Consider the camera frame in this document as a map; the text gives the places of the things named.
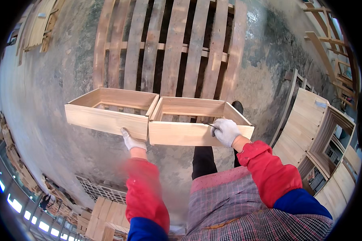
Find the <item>wooden frame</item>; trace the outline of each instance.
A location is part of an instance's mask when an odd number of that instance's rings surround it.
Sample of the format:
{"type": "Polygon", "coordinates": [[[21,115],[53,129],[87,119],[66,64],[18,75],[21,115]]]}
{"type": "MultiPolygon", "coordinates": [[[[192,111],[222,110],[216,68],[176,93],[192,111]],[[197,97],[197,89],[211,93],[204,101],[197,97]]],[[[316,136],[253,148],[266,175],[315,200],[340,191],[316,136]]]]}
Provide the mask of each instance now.
{"type": "Polygon", "coordinates": [[[125,127],[132,137],[147,140],[147,127],[158,94],[125,89],[98,88],[84,94],[64,105],[67,122],[94,130],[121,135],[120,129],[125,127]],[[145,116],[122,113],[97,106],[120,106],[134,109],[145,109],[145,116]]]}
{"type": "MultiPolygon", "coordinates": [[[[317,134],[315,135],[315,138],[312,141],[309,150],[307,151],[309,158],[314,162],[322,175],[327,179],[330,178],[336,166],[331,162],[324,151],[332,140],[332,136],[337,125],[342,127],[342,129],[350,135],[350,140],[348,142],[349,146],[355,130],[355,123],[347,118],[338,109],[335,109],[333,106],[328,104],[317,134]]],[[[342,152],[341,160],[343,159],[344,155],[345,152],[342,152]]]]}
{"type": "Polygon", "coordinates": [[[149,121],[150,144],[179,146],[222,146],[202,123],[162,122],[163,114],[210,116],[233,120],[241,134],[251,138],[254,127],[226,101],[212,99],[161,97],[149,121]]]}

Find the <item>concrete floor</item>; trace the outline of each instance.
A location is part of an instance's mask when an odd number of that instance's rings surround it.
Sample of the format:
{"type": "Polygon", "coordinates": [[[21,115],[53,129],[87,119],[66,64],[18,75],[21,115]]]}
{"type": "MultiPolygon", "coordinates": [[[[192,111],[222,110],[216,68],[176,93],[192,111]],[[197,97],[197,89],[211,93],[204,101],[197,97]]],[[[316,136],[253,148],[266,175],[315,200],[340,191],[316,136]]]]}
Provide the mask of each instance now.
{"type": "MultiPolygon", "coordinates": [[[[245,2],[246,45],[234,97],[242,102],[244,116],[255,126],[252,140],[269,143],[290,85],[283,79],[286,70],[297,68],[330,102],[334,90],[312,43],[303,39],[305,31],[318,33],[318,29],[301,10],[302,1],[245,2]]],[[[69,125],[64,111],[65,103],[92,90],[94,42],[102,5],[102,0],[66,0],[48,52],[29,51],[18,67],[16,45],[8,46],[0,66],[0,110],[19,154],[41,187],[42,173],[64,187],[77,200],[76,211],[80,206],[92,208],[94,202],[75,173],[94,182],[106,180],[121,186],[126,179],[118,171],[128,158],[123,138],[69,125]]],[[[159,167],[171,223],[183,224],[194,148],[147,147],[149,161],[159,167]]],[[[232,149],[216,147],[213,151],[218,171],[233,166],[232,149]]]]}

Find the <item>wooden pallet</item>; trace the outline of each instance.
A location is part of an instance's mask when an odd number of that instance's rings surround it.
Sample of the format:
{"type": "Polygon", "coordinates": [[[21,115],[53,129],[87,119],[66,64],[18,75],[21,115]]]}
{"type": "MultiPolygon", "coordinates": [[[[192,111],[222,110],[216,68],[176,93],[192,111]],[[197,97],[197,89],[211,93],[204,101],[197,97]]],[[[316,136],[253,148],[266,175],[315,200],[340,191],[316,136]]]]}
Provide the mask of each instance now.
{"type": "Polygon", "coordinates": [[[165,3],[165,0],[137,1],[130,20],[130,0],[120,0],[118,4],[115,0],[105,0],[95,40],[93,88],[123,88],[152,93],[157,76],[161,76],[160,88],[155,90],[160,96],[232,101],[233,85],[244,49],[246,5],[240,0],[235,5],[229,4],[228,0],[199,0],[193,3],[175,0],[172,9],[165,9],[165,3]],[[194,6],[194,16],[188,16],[190,7],[194,6]],[[171,12],[171,15],[169,25],[162,26],[164,11],[171,12]],[[210,28],[206,28],[209,13],[214,15],[211,32],[210,28]],[[232,17],[232,24],[227,23],[228,16],[232,17]],[[130,22],[128,40],[122,41],[123,30],[130,22]],[[190,30],[190,36],[185,36],[186,30],[190,30]],[[166,42],[160,42],[163,31],[167,31],[166,42]],[[126,50],[123,51],[126,52],[124,66],[121,64],[123,49],[126,50]],[[162,51],[163,60],[158,58],[159,51],[162,51]],[[186,61],[181,61],[183,53],[187,54],[186,61]],[[161,75],[155,75],[156,64],[162,65],[161,75]]]}

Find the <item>wooden box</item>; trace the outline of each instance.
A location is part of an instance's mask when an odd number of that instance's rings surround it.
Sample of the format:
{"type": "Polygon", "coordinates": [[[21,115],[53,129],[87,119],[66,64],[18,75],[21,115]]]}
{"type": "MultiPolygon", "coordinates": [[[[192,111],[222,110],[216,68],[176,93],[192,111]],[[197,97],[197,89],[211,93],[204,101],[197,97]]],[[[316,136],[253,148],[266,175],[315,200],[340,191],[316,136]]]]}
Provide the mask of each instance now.
{"type": "Polygon", "coordinates": [[[132,137],[147,140],[147,124],[159,99],[158,94],[125,89],[98,88],[64,105],[67,122],[102,132],[121,135],[121,128],[132,137]],[[107,106],[147,110],[145,115],[123,113],[107,106]]]}
{"type": "Polygon", "coordinates": [[[233,120],[243,136],[251,138],[254,127],[226,101],[197,98],[161,97],[149,121],[150,144],[178,146],[222,146],[202,123],[162,122],[163,114],[210,116],[233,120]]]}

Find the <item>white work glove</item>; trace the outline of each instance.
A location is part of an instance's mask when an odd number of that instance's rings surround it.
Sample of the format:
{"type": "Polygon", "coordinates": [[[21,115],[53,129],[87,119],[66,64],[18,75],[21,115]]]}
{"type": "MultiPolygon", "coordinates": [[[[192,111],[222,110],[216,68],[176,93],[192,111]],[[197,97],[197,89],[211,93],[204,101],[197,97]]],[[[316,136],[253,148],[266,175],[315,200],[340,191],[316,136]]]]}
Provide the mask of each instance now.
{"type": "Polygon", "coordinates": [[[123,139],[125,140],[125,145],[126,145],[127,149],[129,149],[129,151],[133,147],[139,147],[139,148],[145,149],[147,151],[145,142],[141,142],[141,141],[131,137],[129,131],[125,127],[121,128],[121,132],[123,135],[123,139]]]}
{"type": "Polygon", "coordinates": [[[214,127],[210,129],[210,134],[226,147],[231,147],[235,138],[241,135],[236,123],[231,119],[217,119],[212,125],[214,127]]]}

